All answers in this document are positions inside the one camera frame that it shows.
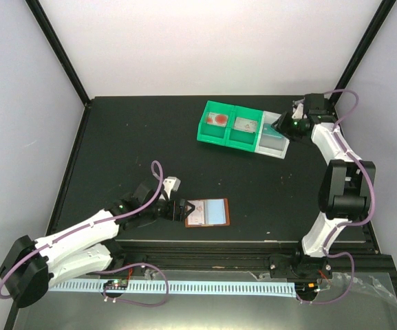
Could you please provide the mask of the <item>white card red flowers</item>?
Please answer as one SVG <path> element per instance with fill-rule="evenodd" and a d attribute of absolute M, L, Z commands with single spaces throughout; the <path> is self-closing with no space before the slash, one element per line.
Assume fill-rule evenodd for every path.
<path fill-rule="evenodd" d="M 205 207 L 204 202 L 200 200 L 190 201 L 195 205 L 195 210 L 188 217 L 186 224 L 188 226 L 202 226 L 205 224 Z"/>

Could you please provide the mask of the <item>brown leather card holder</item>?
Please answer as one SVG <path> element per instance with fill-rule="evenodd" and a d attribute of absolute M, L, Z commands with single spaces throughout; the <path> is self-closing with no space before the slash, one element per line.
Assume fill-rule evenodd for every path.
<path fill-rule="evenodd" d="M 187 225 L 186 228 L 221 227 L 230 225 L 230 215 L 227 199 L 196 199 L 204 202 L 205 224 Z"/>

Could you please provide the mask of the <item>pink white numbered card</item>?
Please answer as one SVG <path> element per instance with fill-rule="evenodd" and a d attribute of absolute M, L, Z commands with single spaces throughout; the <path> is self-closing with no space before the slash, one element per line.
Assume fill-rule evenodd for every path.
<path fill-rule="evenodd" d="M 257 130 L 258 121 L 248 118 L 236 117 L 233 128 L 238 131 L 247 133 L 255 133 Z"/>

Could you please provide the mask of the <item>teal VIP card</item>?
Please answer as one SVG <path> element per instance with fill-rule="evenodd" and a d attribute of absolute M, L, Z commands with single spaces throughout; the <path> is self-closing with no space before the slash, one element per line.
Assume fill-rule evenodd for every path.
<path fill-rule="evenodd" d="M 282 134 L 277 132 L 274 127 L 272 126 L 271 123 L 264 123 L 262 126 L 262 132 L 263 135 L 267 135 L 273 138 L 282 138 Z"/>

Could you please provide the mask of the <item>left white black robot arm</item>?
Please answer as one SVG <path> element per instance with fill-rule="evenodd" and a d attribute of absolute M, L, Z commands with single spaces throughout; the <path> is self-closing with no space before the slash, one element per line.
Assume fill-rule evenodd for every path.
<path fill-rule="evenodd" d="M 95 215 L 61 232 L 18 238 L 0 266 L 0 298 L 18 308 L 29 307 L 48 289 L 88 274 L 119 274 L 126 264 L 116 237 L 157 219 L 183 221 L 185 200 L 174 200 L 181 181 L 147 179 Z"/>

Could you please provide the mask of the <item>card with red circles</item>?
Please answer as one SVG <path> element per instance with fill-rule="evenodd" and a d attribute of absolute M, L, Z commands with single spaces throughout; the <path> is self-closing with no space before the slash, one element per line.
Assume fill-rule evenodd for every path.
<path fill-rule="evenodd" d="M 223 113 L 208 112 L 205 123 L 217 127 L 226 127 L 228 123 L 228 115 Z"/>

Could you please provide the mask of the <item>green plastic bin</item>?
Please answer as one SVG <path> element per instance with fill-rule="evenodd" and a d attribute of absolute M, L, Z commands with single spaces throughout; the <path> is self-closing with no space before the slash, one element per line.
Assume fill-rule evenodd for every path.
<path fill-rule="evenodd" d="M 208 100 L 198 124 L 197 141 L 224 146 L 235 106 Z"/>
<path fill-rule="evenodd" d="M 226 146 L 248 152 L 254 152 L 263 111 L 248 107 L 234 106 L 228 123 Z"/>

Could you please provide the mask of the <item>left green plastic bin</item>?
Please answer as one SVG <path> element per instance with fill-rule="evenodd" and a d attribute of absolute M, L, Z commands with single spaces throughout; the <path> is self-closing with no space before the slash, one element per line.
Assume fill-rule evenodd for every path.
<path fill-rule="evenodd" d="M 197 141 L 224 146 L 235 106 L 208 100 L 198 124 Z"/>

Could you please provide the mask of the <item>left small circuit board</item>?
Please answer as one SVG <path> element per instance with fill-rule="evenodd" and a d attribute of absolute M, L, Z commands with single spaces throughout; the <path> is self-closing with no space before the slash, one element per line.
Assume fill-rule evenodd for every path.
<path fill-rule="evenodd" d="M 105 282 L 103 288 L 106 290 L 126 290 L 128 282 L 127 279 L 111 279 Z"/>

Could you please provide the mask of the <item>small circuit board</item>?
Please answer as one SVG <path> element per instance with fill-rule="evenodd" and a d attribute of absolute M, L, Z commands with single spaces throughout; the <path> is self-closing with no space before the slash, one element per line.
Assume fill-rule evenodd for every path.
<path fill-rule="evenodd" d="M 128 282 L 127 279 L 111 279 L 105 282 L 103 288 L 106 290 L 126 290 Z"/>
<path fill-rule="evenodd" d="M 295 290 L 300 292 L 320 292 L 323 290 L 320 283 L 315 282 L 298 282 L 294 284 Z"/>

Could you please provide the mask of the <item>right small circuit board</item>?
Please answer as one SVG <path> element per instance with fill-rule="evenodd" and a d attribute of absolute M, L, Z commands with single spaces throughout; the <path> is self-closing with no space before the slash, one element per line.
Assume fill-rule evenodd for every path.
<path fill-rule="evenodd" d="M 298 282 L 294 284 L 295 290 L 300 292 L 320 292 L 323 290 L 320 283 L 315 282 Z"/>

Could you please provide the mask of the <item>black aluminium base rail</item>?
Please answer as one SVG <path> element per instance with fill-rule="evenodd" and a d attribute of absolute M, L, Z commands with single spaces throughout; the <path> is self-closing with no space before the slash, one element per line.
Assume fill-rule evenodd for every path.
<path fill-rule="evenodd" d="M 247 270 L 273 277 L 309 278 L 327 263 L 303 253 L 299 243 L 249 241 L 125 241 L 112 245 L 108 270 L 149 263 L 162 270 Z"/>

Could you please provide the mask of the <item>right black frame post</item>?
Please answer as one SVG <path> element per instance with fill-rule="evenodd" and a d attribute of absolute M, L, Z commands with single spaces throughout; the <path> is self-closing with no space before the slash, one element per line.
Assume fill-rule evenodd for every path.
<path fill-rule="evenodd" d="M 395 3 L 396 0 L 382 0 L 380 2 L 341 77 L 339 78 L 335 89 L 345 89 L 347 87 Z"/>

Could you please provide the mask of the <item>black frame post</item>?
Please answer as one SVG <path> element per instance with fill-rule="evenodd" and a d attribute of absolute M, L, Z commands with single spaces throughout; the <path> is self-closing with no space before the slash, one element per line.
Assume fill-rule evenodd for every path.
<path fill-rule="evenodd" d="M 395 3 L 396 0 L 382 0 L 380 2 L 341 77 L 339 78 L 335 89 L 345 89 L 347 87 Z"/>
<path fill-rule="evenodd" d="M 33 14 L 33 17 L 38 23 L 44 37 L 47 39 L 66 76 L 71 82 L 74 91 L 77 93 L 82 104 L 86 107 L 91 103 L 91 99 L 85 91 L 85 88 L 78 77 L 78 74 L 76 73 L 76 70 L 74 69 L 74 66 L 69 59 L 57 33 L 55 32 L 45 10 L 43 9 L 41 2 L 38 0 L 26 0 L 25 3 L 29 7 L 30 12 Z"/>

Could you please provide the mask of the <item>left black frame post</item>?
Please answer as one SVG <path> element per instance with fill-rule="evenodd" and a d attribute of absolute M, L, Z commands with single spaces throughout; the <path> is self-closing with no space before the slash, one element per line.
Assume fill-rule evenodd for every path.
<path fill-rule="evenodd" d="M 25 3 L 29 7 L 30 12 L 33 14 L 33 17 L 38 23 L 44 37 L 47 39 L 66 76 L 71 82 L 74 91 L 77 93 L 82 104 L 86 107 L 91 103 L 91 99 L 85 91 L 85 88 L 78 77 L 78 74 L 76 73 L 76 70 L 74 69 L 74 66 L 69 59 L 57 33 L 55 32 L 45 10 L 43 9 L 41 2 L 38 0 L 26 0 Z"/>

